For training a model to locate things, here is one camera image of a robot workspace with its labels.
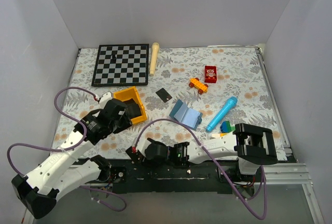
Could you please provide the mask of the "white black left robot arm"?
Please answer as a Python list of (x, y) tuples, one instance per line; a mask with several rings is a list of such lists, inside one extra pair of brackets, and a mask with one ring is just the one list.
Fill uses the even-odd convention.
[(117, 99), (102, 102), (77, 122), (58, 151), (26, 175), (16, 175), (11, 183), (19, 200), (35, 219), (49, 214), (58, 200), (90, 181), (106, 182), (111, 164), (101, 155), (90, 158), (72, 169), (73, 163), (99, 141), (129, 128), (132, 122), (127, 105)]

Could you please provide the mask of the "black VIP card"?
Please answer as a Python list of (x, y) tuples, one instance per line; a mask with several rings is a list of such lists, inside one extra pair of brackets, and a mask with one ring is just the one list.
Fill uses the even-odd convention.
[(165, 88), (161, 88), (159, 89), (156, 94), (160, 97), (160, 99), (166, 103), (168, 102), (170, 99), (172, 99), (172, 96), (166, 91)]
[(130, 157), (134, 164), (141, 164), (145, 159), (143, 154), (134, 146), (129, 147), (126, 150), (126, 154)]

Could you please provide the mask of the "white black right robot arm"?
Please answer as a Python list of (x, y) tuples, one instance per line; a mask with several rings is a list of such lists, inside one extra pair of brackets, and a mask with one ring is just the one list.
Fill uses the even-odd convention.
[(210, 158), (237, 157), (234, 173), (240, 181), (249, 180), (261, 165), (278, 162), (272, 131), (246, 123), (236, 124), (232, 133), (200, 144), (183, 142), (167, 146), (147, 139), (137, 149), (152, 164), (168, 163), (177, 167), (200, 164)]

